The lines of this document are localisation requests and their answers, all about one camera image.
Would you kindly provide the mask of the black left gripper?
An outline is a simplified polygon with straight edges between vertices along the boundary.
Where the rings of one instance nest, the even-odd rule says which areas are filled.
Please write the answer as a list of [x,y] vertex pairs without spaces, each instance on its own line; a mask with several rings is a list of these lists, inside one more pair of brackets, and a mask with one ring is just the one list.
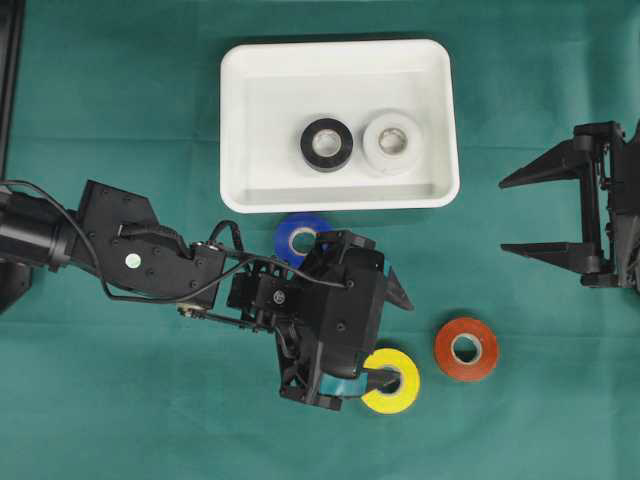
[[401,383],[394,368],[368,367],[384,302],[414,305],[373,240],[348,230],[324,232],[297,274],[258,261],[234,275],[227,300],[243,320],[274,333],[282,397],[338,410]]

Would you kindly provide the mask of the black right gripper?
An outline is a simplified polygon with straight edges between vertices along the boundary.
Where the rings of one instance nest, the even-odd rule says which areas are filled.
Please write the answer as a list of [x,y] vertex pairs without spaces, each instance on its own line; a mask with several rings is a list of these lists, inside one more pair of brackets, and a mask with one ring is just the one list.
[[559,180],[580,179],[587,172],[593,181],[588,199],[607,195],[609,220],[605,233],[609,255],[595,240],[502,244],[501,249],[523,257],[581,273],[588,287],[639,289],[639,134],[630,140],[614,121],[579,125],[574,138],[564,140],[499,182],[501,189]]

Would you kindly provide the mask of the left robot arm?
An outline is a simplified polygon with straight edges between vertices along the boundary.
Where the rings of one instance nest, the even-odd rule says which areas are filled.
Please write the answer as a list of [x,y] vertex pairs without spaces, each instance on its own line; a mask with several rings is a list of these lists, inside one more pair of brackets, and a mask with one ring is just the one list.
[[217,224],[187,243],[159,223],[149,200],[90,181],[77,210],[41,188],[1,184],[1,303],[29,288],[35,267],[74,266],[114,301],[173,305],[211,320],[219,285],[231,283],[231,324],[274,336],[280,395],[339,410],[358,398],[380,414],[407,410],[420,375],[400,350],[378,348],[383,308],[412,303],[374,241],[348,230],[316,230],[300,262],[248,252],[238,225]]

